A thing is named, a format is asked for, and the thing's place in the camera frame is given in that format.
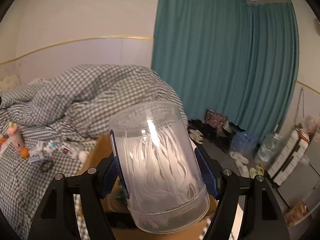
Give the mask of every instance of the orange ball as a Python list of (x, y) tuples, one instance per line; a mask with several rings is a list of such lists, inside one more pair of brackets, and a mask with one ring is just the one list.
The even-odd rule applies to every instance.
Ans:
[(24, 159), (29, 157), (29, 150), (27, 148), (22, 148), (20, 153), (21, 153), (22, 158), (24, 158)]

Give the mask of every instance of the curtain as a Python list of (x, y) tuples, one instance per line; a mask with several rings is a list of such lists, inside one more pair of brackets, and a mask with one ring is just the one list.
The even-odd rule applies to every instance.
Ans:
[(207, 108), (263, 138), (281, 123), (298, 71), (291, 2), (159, 0), (152, 69), (189, 119)]

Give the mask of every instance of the checkered blanket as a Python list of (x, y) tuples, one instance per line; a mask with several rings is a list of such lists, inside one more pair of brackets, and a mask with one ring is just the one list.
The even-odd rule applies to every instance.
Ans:
[[(49, 82), (20, 86), (2, 95), (0, 132), (8, 122), (19, 125), (26, 147), (50, 139), (82, 142), (108, 132), (108, 121), (118, 111), (137, 103), (174, 102), (187, 125), (187, 117), (175, 91), (154, 71), (135, 65), (79, 65)], [(55, 174), (73, 176), (81, 167), (59, 152), (54, 166), (41, 173), (39, 164), (28, 163), (9, 146), (0, 159), (0, 209), (22, 239), (27, 239), (33, 216)], [(79, 196), (75, 199), (76, 208)], [(77, 218), (80, 235), (89, 239), (84, 220)]]

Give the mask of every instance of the gray floor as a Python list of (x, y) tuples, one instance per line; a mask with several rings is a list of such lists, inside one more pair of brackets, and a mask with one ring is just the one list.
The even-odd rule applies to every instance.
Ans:
[[(234, 159), (232, 159), (228, 154), (225, 154), (220, 150), (218, 147), (214, 145), (214, 143), (209, 142), (208, 140), (204, 139), (203, 141), (203, 147), (207, 151), (208, 155), (210, 158), (217, 160), (221, 167), (223, 169), (230, 169), (233, 172), (235, 172), (238, 176), (240, 176), (240, 173), (238, 171), (238, 168), (235, 165)], [(272, 192), (274, 193), (279, 206), (281, 208), (281, 211), (284, 213), (288, 210), (287, 205), (284, 203), (278, 192), (272, 188), (271, 183), (269, 182), (270, 188), (272, 189)], [(245, 197), (240, 196), (239, 197), (239, 205), (244, 209), (244, 201)], [(308, 226), (311, 224), (311, 218), (305, 219), (303, 222), (300, 224), (296, 225), (295, 227), (290, 227), (289, 228), (289, 233), (290, 233), (290, 238), (291, 240), (298, 240), (302, 234), (307, 230)]]

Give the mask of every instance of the plush toy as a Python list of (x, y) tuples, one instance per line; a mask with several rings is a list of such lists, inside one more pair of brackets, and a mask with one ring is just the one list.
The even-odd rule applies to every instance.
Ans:
[(16, 74), (6, 76), (2, 81), (0, 81), (0, 90), (2, 93), (18, 86), (20, 86), (20, 80)]

